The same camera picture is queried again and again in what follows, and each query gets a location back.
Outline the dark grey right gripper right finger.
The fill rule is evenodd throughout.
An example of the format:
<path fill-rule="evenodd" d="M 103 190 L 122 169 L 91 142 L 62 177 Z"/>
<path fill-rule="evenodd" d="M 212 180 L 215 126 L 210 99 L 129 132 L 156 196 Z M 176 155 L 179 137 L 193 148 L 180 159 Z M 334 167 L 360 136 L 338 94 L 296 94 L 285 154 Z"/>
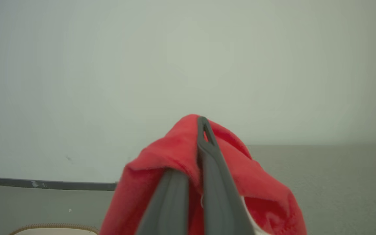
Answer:
<path fill-rule="evenodd" d="M 207 118 L 197 119 L 206 235 L 253 235 L 254 229 Z"/>

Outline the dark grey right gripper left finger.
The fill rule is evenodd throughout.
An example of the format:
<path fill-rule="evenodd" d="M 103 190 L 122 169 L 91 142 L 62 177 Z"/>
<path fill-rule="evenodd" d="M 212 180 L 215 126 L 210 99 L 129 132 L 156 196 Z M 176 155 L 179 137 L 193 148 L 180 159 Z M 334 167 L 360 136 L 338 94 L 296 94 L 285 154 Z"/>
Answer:
<path fill-rule="evenodd" d="M 189 179 L 168 169 L 161 177 L 139 223 L 137 235 L 187 235 Z"/>

